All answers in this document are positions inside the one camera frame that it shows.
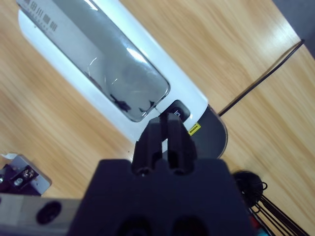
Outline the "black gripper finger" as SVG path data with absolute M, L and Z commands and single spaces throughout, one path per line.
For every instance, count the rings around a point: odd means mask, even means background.
M 195 144 L 182 120 L 175 114 L 167 115 L 167 135 L 169 168 L 174 174 L 192 173 L 197 158 Z
M 135 144 L 131 170 L 136 176 L 145 176 L 155 170 L 162 159 L 162 128 L 160 117 L 153 118 Z

